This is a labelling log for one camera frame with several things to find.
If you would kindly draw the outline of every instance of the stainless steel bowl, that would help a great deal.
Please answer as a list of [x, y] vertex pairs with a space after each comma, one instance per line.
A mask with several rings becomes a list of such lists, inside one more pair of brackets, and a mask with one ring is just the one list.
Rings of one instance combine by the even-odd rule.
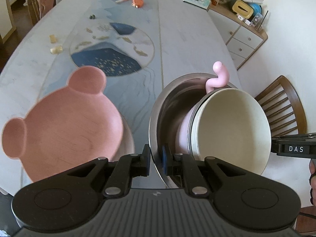
[[[179, 124], [189, 110], [205, 95], [205, 83], [217, 77], [208, 73], [181, 76], [168, 84], [158, 96], [150, 116], [149, 145], [155, 167], [168, 188], [181, 186], [178, 177], [168, 177], [162, 168], [162, 145], [168, 143], [175, 153], [175, 138]], [[226, 87], [236, 88], [231, 83]]]

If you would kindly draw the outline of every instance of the drawer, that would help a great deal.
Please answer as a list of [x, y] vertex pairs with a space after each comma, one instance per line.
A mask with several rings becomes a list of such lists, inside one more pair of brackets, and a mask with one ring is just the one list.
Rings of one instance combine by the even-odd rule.
[[228, 51], [237, 54], [243, 58], [247, 58], [253, 51], [251, 47], [248, 45], [232, 38], [227, 44]]
[[237, 55], [237, 54], [234, 54], [234, 53], [232, 53], [232, 52], [229, 52], [229, 53], [230, 53], [230, 56], [231, 56], [232, 59], [233, 59], [233, 62], [234, 62], [234, 64], [235, 64], [235, 67], [236, 67], [236, 69], [237, 69], [237, 68], [240, 66], [240, 64], [244, 62], [245, 58], [243, 58], [243, 57], [241, 57], [241, 56], [239, 56], [239, 55]]
[[234, 35], [234, 38], [249, 45], [254, 49], [257, 48], [263, 41], [263, 39], [261, 39], [256, 34], [252, 33], [250, 30], [244, 27], [238, 29], [238, 31]]
[[211, 16], [211, 19], [221, 34], [224, 42], [227, 43], [231, 36], [238, 29], [239, 24], [212, 10], [209, 10], [208, 14]]

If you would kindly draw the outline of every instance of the pink bowl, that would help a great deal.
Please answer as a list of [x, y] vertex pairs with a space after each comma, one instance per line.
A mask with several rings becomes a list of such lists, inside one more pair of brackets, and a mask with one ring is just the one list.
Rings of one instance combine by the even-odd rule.
[[4, 152], [19, 158], [32, 181], [98, 157], [111, 160], [123, 136], [121, 115], [103, 94], [105, 74], [80, 67], [68, 85], [39, 101], [25, 119], [13, 118], [2, 135]]

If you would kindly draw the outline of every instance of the wooden floor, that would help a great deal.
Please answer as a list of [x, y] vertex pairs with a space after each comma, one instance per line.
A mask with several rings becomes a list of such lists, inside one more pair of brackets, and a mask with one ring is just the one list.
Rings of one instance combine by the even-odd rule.
[[11, 6], [16, 31], [4, 43], [4, 48], [0, 49], [0, 72], [16, 47], [33, 27], [27, 6], [23, 6], [24, 2], [25, 0], [17, 0]]

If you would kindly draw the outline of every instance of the white cabinet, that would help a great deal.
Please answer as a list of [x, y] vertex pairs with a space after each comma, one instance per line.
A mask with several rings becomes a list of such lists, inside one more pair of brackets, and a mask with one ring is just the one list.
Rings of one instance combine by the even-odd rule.
[[234, 54], [237, 54], [243, 58], [248, 58], [250, 54], [254, 51], [250, 46], [244, 44], [241, 41], [232, 38], [227, 44], [227, 49]]
[[263, 39], [261, 39], [256, 34], [252, 33], [251, 31], [249, 31], [248, 29], [244, 27], [241, 27], [240, 29], [238, 29], [238, 31], [234, 35], [234, 38], [254, 49], [257, 48], [263, 41]]
[[221, 34], [237, 69], [268, 39], [265, 31], [258, 33], [224, 6], [210, 5], [208, 14]]
[[238, 29], [239, 24], [215, 11], [209, 10], [208, 13], [221, 34], [224, 42], [227, 43]]
[[237, 54], [232, 53], [232, 52], [229, 52], [229, 53], [230, 53], [230, 56], [233, 59], [235, 67], [238, 68], [241, 65], [241, 63], [244, 62], [245, 59], [243, 57], [237, 55]]

